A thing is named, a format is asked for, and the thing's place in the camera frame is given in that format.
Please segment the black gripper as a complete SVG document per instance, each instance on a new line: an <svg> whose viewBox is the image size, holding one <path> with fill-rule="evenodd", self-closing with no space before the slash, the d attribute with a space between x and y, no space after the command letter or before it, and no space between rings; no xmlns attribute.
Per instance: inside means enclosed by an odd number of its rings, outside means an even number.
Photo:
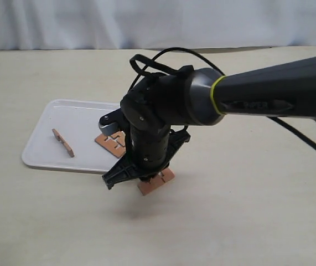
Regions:
<svg viewBox="0 0 316 266"><path fill-rule="evenodd" d="M128 134L126 156L102 175L109 190L116 184L143 178L143 175L156 175L190 141L187 130L170 130L169 125L149 131L140 130L128 122L124 132Z"/></svg>

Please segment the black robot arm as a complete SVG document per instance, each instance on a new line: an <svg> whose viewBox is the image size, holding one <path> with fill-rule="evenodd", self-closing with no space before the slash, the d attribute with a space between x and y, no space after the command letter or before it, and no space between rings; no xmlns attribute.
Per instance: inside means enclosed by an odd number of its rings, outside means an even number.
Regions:
<svg viewBox="0 0 316 266"><path fill-rule="evenodd" d="M227 114L316 122L316 57L235 75L212 64L173 69L140 54L129 62L139 82L99 120L105 136L125 133L125 154L102 177L108 188L166 169L190 140L189 126L213 126Z"/></svg>

